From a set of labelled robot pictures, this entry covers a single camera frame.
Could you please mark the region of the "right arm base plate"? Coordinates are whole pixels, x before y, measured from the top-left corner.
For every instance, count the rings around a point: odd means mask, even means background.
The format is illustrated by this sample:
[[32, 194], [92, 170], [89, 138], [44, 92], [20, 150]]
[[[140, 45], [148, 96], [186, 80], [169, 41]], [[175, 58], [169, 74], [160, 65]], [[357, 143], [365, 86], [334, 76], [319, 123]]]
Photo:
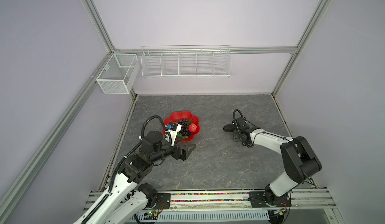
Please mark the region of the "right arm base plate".
[[249, 192], [248, 201], [253, 208], [289, 208], [292, 206], [289, 193], [277, 197], [273, 192]]

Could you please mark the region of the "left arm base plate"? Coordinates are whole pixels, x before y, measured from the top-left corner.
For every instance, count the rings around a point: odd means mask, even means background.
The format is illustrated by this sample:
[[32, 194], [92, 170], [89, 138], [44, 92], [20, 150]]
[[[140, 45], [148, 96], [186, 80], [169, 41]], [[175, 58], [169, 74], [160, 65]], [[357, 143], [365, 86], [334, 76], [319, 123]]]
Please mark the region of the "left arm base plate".
[[168, 210], [171, 204], [170, 193], [158, 193], [148, 199], [145, 209]]

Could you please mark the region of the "purple fake grape bunch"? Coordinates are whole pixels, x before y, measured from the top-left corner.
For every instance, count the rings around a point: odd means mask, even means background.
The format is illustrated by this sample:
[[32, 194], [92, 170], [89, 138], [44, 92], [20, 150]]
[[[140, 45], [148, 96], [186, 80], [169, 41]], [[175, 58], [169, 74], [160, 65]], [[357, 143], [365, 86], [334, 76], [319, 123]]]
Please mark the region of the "purple fake grape bunch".
[[177, 123], [181, 125], [181, 130], [177, 134], [177, 138], [179, 139], [187, 139], [191, 136], [191, 132], [189, 131], [189, 126], [192, 124], [191, 119], [182, 119]]

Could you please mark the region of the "dark fake avocado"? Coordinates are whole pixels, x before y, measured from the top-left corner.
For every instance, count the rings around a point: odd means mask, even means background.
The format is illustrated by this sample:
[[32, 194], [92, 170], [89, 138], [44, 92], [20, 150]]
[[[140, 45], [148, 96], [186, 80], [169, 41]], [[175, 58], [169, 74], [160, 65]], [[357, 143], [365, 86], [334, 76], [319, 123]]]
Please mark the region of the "dark fake avocado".
[[223, 127], [223, 130], [225, 132], [233, 132], [236, 130], [236, 127], [234, 124], [226, 124], [224, 127]]

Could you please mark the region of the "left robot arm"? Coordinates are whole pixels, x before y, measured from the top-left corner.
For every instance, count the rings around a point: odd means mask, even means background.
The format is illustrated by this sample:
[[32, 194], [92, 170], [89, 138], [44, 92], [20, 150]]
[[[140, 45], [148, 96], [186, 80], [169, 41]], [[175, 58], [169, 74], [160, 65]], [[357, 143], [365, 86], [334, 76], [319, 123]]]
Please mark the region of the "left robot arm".
[[107, 189], [76, 223], [124, 224], [141, 210], [155, 207], [157, 190], [141, 181], [159, 160], [189, 158], [196, 144], [179, 140], [180, 130], [178, 123], [165, 125], [160, 116], [149, 117], [141, 127], [139, 143], [120, 160]]

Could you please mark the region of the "red fake apple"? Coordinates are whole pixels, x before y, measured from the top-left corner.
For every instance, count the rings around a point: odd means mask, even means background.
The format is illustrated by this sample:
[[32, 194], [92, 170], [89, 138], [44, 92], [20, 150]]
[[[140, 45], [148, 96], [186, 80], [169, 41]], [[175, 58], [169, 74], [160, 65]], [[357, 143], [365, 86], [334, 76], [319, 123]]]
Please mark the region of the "red fake apple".
[[197, 125], [194, 124], [194, 123], [191, 123], [189, 126], [188, 126], [188, 130], [190, 133], [195, 133], [197, 131]]

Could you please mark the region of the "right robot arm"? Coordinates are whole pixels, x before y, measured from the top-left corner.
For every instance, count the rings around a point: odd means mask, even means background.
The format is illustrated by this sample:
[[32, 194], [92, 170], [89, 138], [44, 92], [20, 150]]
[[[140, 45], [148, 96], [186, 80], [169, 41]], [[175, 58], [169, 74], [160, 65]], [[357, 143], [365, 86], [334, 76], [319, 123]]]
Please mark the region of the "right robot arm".
[[282, 203], [290, 191], [322, 170], [320, 160], [305, 137], [293, 138], [268, 132], [249, 122], [239, 109], [233, 111], [233, 120], [224, 131], [235, 131], [248, 148], [259, 145], [281, 155], [284, 171], [265, 187], [260, 198], [269, 207]]

